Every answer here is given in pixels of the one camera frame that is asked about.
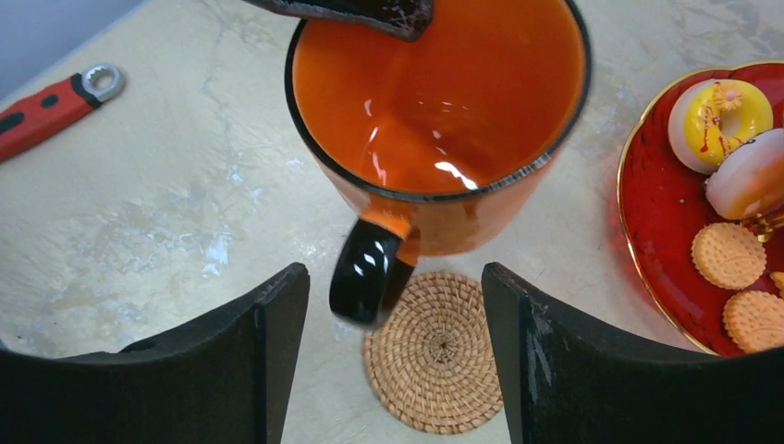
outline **round wicker coaster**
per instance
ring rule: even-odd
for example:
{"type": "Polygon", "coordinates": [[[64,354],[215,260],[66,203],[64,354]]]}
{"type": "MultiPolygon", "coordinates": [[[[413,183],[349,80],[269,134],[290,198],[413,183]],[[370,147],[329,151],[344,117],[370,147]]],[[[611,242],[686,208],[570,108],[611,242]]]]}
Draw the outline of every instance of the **round wicker coaster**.
{"type": "Polygon", "coordinates": [[[463,433],[503,406],[482,289],[467,277],[414,277],[384,327],[365,336],[364,357],[381,403],[423,432],[463,433]]]}

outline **metal ring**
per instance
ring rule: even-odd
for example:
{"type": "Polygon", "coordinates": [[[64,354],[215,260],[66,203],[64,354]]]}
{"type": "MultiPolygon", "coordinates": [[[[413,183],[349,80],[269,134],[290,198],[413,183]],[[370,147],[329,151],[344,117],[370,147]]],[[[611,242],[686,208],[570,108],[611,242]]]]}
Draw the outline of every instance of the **metal ring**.
{"type": "Polygon", "coordinates": [[[123,76],[122,71],[108,63],[102,63],[87,69],[81,76],[81,85],[84,87],[84,90],[94,95],[98,102],[101,103],[115,98],[125,86],[125,76],[123,76]],[[111,80],[108,85],[99,88],[98,81],[104,77],[111,77],[111,80]]]}

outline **table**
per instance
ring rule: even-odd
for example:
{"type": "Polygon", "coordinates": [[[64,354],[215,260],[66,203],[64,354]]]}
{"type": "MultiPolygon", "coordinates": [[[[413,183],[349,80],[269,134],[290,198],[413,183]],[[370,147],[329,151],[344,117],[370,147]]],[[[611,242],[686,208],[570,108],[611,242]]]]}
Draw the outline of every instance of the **table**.
{"type": "MultiPolygon", "coordinates": [[[[781,54],[784,8],[578,4],[593,37],[594,87],[558,163],[501,236],[418,271],[479,278],[498,261],[610,324],[694,350],[633,272],[616,209],[619,153],[673,78],[781,54]]],[[[47,357],[115,352],[299,261],[312,295],[285,443],[508,442],[503,414],[463,436],[423,435],[365,383],[361,333],[327,304],[354,214],[285,104],[295,25],[239,0],[152,0],[12,97],[104,61],[129,76],[99,112],[0,165],[0,337],[47,357]]]]}

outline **mug handle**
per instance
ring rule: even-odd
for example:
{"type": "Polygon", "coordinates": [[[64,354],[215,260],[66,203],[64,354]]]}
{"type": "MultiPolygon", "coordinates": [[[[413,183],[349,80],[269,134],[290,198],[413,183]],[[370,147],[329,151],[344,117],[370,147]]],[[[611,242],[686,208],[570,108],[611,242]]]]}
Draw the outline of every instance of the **mug handle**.
{"type": "Polygon", "coordinates": [[[360,215],[332,275],[329,308],[334,315],[370,330],[386,322],[416,266],[415,256],[398,256],[410,232],[410,223],[400,217],[373,210],[360,215]]]}

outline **yellow icing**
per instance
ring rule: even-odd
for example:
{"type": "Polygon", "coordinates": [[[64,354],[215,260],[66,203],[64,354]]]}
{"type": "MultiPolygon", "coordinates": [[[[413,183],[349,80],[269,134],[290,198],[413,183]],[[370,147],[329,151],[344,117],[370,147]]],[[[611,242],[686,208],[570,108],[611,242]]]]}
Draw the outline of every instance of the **yellow icing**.
{"type": "Polygon", "coordinates": [[[767,97],[741,80],[717,80],[699,91],[683,122],[689,148],[713,167],[755,135],[771,129],[773,109],[767,97]],[[738,113],[740,118],[740,128],[734,134],[721,130],[721,114],[726,112],[738,113]]]}

